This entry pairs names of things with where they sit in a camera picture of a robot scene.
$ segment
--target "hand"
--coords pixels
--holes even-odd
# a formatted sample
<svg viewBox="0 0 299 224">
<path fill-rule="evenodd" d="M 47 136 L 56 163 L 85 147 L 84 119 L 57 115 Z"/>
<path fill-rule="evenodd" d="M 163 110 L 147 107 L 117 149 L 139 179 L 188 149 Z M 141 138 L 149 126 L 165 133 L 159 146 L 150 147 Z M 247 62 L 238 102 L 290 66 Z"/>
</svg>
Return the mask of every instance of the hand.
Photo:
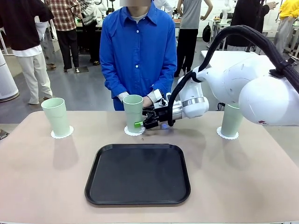
<svg viewBox="0 0 299 224">
<path fill-rule="evenodd" d="M 143 107 L 148 107 L 152 104 L 153 104 L 153 102 L 150 100 L 150 98 L 148 96 L 143 97 Z"/>
<path fill-rule="evenodd" d="M 275 9 L 277 4 L 276 4 L 276 2 L 272 1 L 272 2 L 267 3 L 266 5 L 268 5 L 269 9 L 272 10 L 272 9 Z"/>
<path fill-rule="evenodd" d="M 81 13 L 78 15 L 78 18 L 81 19 L 81 20 L 83 19 L 83 16 L 82 16 Z"/>
</svg>

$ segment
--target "person in yellow jacket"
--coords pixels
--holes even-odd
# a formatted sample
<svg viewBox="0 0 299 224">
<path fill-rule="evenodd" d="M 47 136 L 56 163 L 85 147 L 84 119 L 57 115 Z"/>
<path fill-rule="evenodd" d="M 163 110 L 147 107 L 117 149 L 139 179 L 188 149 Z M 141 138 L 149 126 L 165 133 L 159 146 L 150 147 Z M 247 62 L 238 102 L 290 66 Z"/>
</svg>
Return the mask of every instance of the person in yellow jacket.
<svg viewBox="0 0 299 224">
<path fill-rule="evenodd" d="M 280 24 L 274 38 L 274 45 L 282 54 L 287 44 L 289 33 L 292 30 L 294 20 L 299 15 L 299 0 L 285 0 L 279 9 Z"/>
</svg>

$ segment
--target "black sweater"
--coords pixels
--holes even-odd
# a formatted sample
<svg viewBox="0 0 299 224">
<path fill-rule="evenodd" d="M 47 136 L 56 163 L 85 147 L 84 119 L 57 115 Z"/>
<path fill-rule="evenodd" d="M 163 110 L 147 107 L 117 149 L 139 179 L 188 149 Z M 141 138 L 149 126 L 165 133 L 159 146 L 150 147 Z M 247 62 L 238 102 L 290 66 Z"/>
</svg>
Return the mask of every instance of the black sweater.
<svg viewBox="0 0 299 224">
<path fill-rule="evenodd" d="M 27 50 L 40 44 L 34 18 L 54 18 L 41 0 L 0 0 L 0 27 L 4 27 L 13 50 Z"/>
<path fill-rule="evenodd" d="M 246 25 L 255 28 L 257 22 L 258 11 L 260 8 L 260 0 L 238 0 L 235 6 L 235 12 L 231 22 L 234 25 Z M 265 15 L 269 12 L 268 5 L 264 5 L 261 11 L 261 18 L 258 22 L 256 30 L 260 33 L 263 31 L 263 20 Z M 227 39 L 227 44 L 237 47 L 247 47 L 249 41 L 237 35 L 231 35 Z"/>
</svg>

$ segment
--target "blue pants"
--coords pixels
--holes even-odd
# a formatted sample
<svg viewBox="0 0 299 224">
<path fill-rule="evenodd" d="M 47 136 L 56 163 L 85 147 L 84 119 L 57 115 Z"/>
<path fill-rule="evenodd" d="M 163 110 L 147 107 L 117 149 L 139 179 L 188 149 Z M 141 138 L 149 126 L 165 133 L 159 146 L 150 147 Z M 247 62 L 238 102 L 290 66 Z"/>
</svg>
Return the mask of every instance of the blue pants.
<svg viewBox="0 0 299 224">
<path fill-rule="evenodd" d="M 125 110 L 122 102 L 118 98 L 113 99 L 113 106 L 114 106 L 115 111 L 124 111 Z"/>
</svg>

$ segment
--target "scalloped paper doily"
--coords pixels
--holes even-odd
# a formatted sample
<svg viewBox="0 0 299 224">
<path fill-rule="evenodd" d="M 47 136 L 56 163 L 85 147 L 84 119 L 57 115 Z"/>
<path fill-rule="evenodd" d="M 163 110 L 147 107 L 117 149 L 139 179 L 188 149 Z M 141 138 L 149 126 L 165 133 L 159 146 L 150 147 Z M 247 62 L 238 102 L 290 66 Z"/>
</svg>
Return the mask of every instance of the scalloped paper doily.
<svg viewBox="0 0 299 224">
<path fill-rule="evenodd" d="M 62 136 L 62 137 L 57 137 L 57 136 L 54 134 L 54 131 L 52 131 L 52 132 L 51 132 L 51 136 L 52 136 L 52 138 L 54 138 L 54 139 L 64 139 L 64 138 L 66 138 L 66 137 L 69 137 L 73 132 L 74 132 L 74 128 L 73 128 L 73 126 L 70 126 L 70 132 L 69 132 L 67 135 Z"/>
<path fill-rule="evenodd" d="M 234 137 L 227 137 L 227 136 L 224 136 L 222 133 L 221 133 L 221 127 L 218 127 L 217 128 L 217 134 L 221 137 L 223 137 L 224 139 L 228 139 L 228 140 L 234 140 L 234 139 L 237 139 L 239 137 L 239 133 L 237 132 L 235 134 Z"/>
<path fill-rule="evenodd" d="M 145 128 L 142 127 L 140 132 L 138 132 L 138 133 L 133 133 L 133 132 L 129 132 L 129 131 L 128 131 L 128 126 L 125 126 L 124 131 L 125 131 L 125 133 L 126 133 L 127 135 L 130 135 L 130 136 L 138 136 L 138 135 L 142 135 L 142 134 L 144 133 Z"/>
</svg>

